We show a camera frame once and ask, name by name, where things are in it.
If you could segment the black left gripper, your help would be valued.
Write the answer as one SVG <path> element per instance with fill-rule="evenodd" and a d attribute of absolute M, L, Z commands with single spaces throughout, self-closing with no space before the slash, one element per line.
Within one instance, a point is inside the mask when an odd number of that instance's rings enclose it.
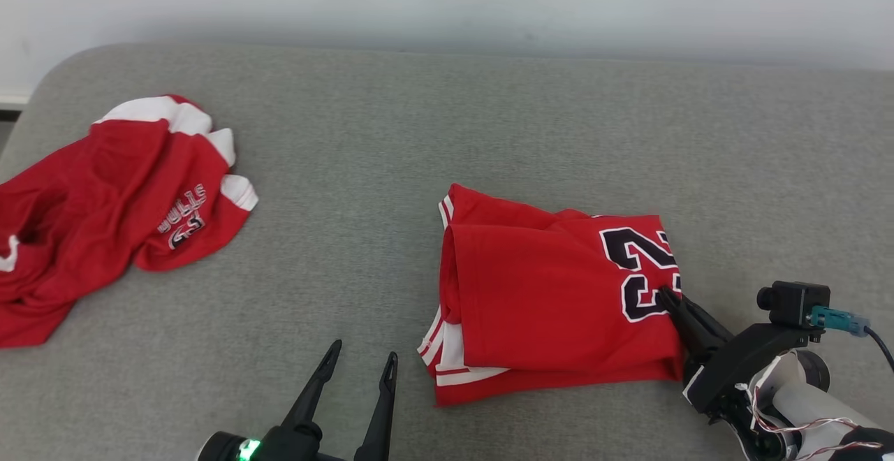
<path fill-rule="evenodd" d="M 314 417 L 341 350 L 342 340 L 338 338 L 323 355 L 281 426 L 272 427 L 262 439 L 215 432 L 199 449 L 198 460 L 336 460 L 319 451 L 323 433 Z M 378 381 L 376 407 L 353 460 L 389 460 L 398 365 L 398 355 L 390 352 Z"/>

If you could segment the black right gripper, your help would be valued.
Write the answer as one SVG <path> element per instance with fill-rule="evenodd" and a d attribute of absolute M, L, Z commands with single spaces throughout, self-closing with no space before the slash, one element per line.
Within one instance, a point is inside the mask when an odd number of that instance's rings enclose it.
<path fill-rule="evenodd" d="M 778 355 L 806 347 L 819 336 L 817 328 L 804 330 L 758 323 L 733 337 L 731 331 L 683 293 L 662 286 L 659 299 L 689 359 L 701 365 L 684 388 L 684 397 L 697 413 L 711 418 L 734 410 L 735 402 L 740 401 L 735 384 L 750 382 Z"/>

